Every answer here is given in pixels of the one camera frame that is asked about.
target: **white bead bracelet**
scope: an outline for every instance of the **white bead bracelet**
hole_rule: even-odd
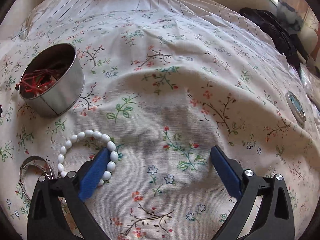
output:
[[[111,152],[110,154],[110,162],[107,165],[107,170],[103,173],[102,178],[99,181],[98,186],[103,185],[104,181],[109,180],[111,178],[111,172],[116,169],[116,162],[118,161],[119,155],[115,151],[116,145],[114,142],[110,140],[110,136],[107,134],[102,134],[98,131],[87,130],[85,132],[80,132],[78,135],[74,134],[71,136],[70,140],[66,141],[65,145],[61,147],[60,154],[58,155],[58,171],[61,173],[61,176],[64,178],[67,175],[67,172],[64,170],[63,162],[64,155],[67,153],[67,149],[72,147],[73,143],[81,141],[86,137],[94,137],[95,139],[102,139],[102,141],[107,145],[108,150]]]

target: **tin can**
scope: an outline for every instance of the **tin can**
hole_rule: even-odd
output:
[[[22,74],[39,69],[53,69],[68,66],[57,82],[41,95],[34,97],[19,87],[21,98],[41,117],[57,117],[71,108],[78,100],[84,87],[84,74],[77,57],[76,48],[71,44],[53,45],[37,55]]]

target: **floral bedsheet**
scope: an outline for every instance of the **floral bedsheet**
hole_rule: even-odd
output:
[[[0,45],[0,205],[24,239],[21,163],[39,155],[57,176],[61,146],[87,129],[110,135],[119,153],[86,202],[111,239],[211,239],[236,202],[210,164],[215,145],[260,176],[281,173],[296,238],[303,233],[319,199],[319,133],[299,77],[254,23],[212,0],[46,0],[24,28]],[[43,119],[14,88],[37,54],[62,42],[77,48],[85,87],[70,110]],[[100,147],[94,138],[76,144],[65,169]]]

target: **metal tin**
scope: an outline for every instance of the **metal tin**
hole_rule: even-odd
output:
[[[57,64],[67,64],[70,67],[46,92],[28,98],[28,93],[22,91],[21,86],[19,88],[21,98],[41,117],[57,117],[63,114],[78,100],[84,87],[84,74],[76,48],[67,43],[57,44],[42,51],[30,62],[21,79],[34,70],[48,69]]]
[[[285,95],[287,99],[287,103],[296,118],[296,120],[303,125],[306,121],[306,115],[304,113],[303,107],[297,97],[289,90],[288,93]]]

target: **blue gripper pad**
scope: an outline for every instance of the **blue gripper pad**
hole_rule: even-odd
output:
[[[229,195],[236,198],[236,200],[241,199],[241,181],[229,163],[225,160],[216,147],[212,147],[210,157],[211,162],[220,176],[220,179],[222,180],[223,185],[225,186]]]
[[[80,191],[78,197],[84,202],[90,198],[96,189],[103,173],[107,169],[107,164],[110,162],[110,152],[107,148],[103,147],[99,155],[95,157],[94,162],[86,175],[80,181]]]

